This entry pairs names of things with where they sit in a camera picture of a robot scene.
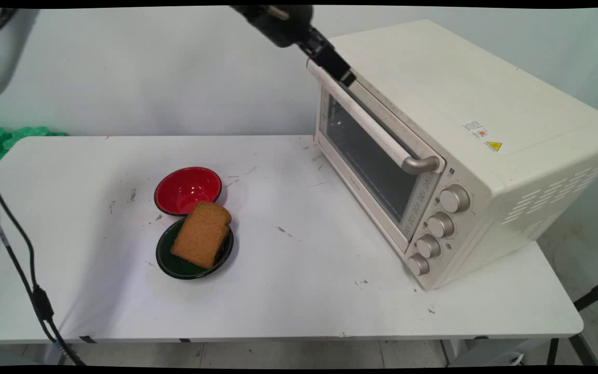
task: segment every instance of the green plate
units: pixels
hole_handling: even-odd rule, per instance
[[[181,225],[183,225],[185,220],[185,217],[181,218],[163,232],[163,235],[161,235],[161,238],[158,240],[158,245],[156,246],[156,261],[161,267],[161,270],[176,279],[196,279],[204,277],[220,268],[227,258],[230,257],[235,237],[232,234],[232,229],[228,228],[227,236],[225,237],[225,240],[223,240],[223,244],[221,244],[221,249],[216,253],[216,265],[211,269],[201,268],[170,253],[172,244],[174,244],[174,240],[179,234]]]

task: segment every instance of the white table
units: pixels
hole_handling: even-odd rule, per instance
[[[186,166],[221,177],[235,235],[225,265],[195,280],[167,276],[155,255],[178,218],[156,208],[154,189]],[[506,352],[583,329],[536,243],[424,291],[312,135],[26,138],[0,163],[0,192],[69,343],[487,336],[512,339]],[[29,276],[22,237],[2,217]],[[0,344],[45,341],[2,247]],[[481,364],[489,350],[458,360]]]

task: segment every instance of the oven door handle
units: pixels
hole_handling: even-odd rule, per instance
[[[420,175],[420,173],[432,172],[439,168],[440,161],[436,156],[415,159],[403,148],[387,131],[380,126],[377,121],[366,113],[357,102],[350,97],[327,73],[318,67],[313,61],[308,60],[308,70],[313,73],[320,81],[323,88],[341,104],[347,113],[370,135],[377,145],[389,155],[404,172],[411,175]]]

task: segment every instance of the oven door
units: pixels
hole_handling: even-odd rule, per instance
[[[312,61],[308,70],[322,85],[318,144],[403,256],[444,170],[444,159],[359,83],[353,83],[352,90],[342,87]]]

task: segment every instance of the toaster oven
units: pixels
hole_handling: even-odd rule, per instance
[[[598,176],[596,109],[437,24],[330,42],[357,79],[308,61],[316,142],[425,289],[535,240]]]

